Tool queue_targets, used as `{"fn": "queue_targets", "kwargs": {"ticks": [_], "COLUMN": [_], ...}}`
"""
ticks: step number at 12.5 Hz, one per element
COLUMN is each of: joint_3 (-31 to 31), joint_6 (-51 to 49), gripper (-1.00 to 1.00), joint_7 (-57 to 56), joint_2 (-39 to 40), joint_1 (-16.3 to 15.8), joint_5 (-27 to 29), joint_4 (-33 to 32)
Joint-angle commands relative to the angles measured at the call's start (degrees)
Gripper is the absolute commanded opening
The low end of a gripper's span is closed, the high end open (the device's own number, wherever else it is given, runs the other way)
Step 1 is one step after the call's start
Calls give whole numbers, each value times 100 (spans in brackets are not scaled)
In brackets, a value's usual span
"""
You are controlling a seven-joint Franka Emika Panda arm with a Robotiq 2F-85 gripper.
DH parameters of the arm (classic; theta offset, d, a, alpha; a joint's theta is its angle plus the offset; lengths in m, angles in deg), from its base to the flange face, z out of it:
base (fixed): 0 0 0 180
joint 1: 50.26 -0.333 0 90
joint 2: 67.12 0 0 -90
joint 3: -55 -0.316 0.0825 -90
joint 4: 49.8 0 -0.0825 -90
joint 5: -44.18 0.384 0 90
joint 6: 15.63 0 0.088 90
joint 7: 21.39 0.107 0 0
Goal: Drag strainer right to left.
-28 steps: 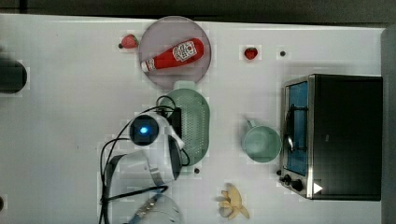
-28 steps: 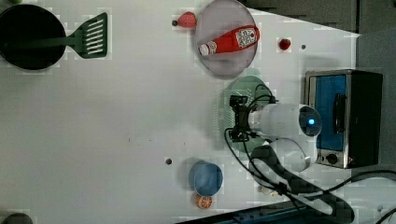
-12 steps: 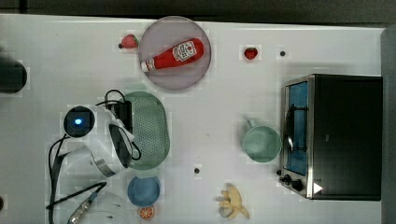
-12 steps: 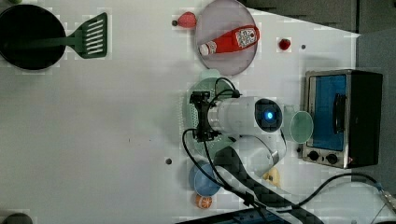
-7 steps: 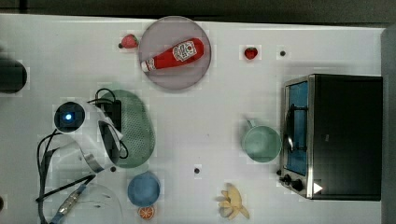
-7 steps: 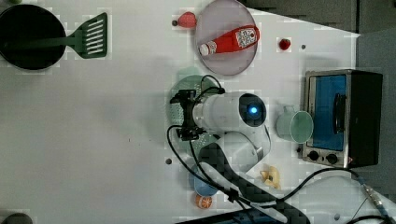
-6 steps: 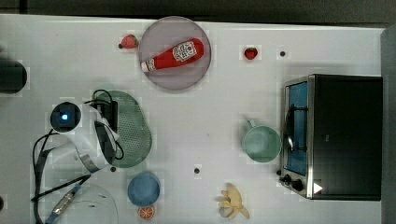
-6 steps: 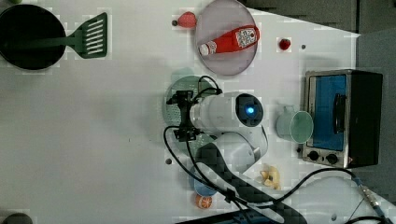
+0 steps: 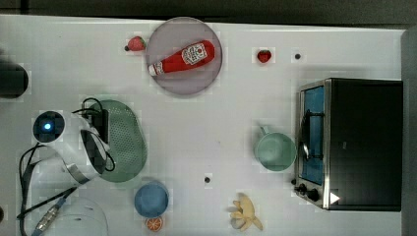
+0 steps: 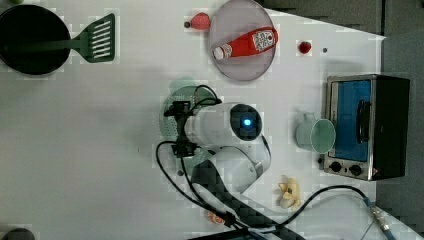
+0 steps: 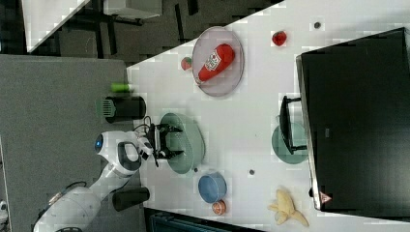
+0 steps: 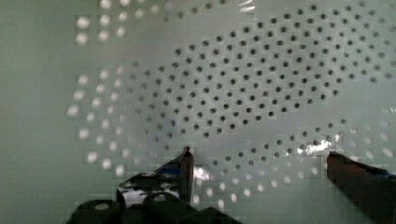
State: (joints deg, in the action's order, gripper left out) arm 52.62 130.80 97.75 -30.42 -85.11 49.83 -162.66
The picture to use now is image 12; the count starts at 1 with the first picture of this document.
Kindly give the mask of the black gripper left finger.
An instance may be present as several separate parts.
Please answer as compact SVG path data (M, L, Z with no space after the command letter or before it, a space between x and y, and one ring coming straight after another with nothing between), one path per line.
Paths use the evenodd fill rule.
M134 175L119 184L116 195L120 205L142 203L150 193L167 192L184 202L191 201L194 157L190 147L152 172Z

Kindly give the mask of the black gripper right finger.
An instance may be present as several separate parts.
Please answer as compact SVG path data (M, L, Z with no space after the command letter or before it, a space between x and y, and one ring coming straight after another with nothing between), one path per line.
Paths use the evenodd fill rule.
M331 151L327 177L375 224L395 224L395 175Z

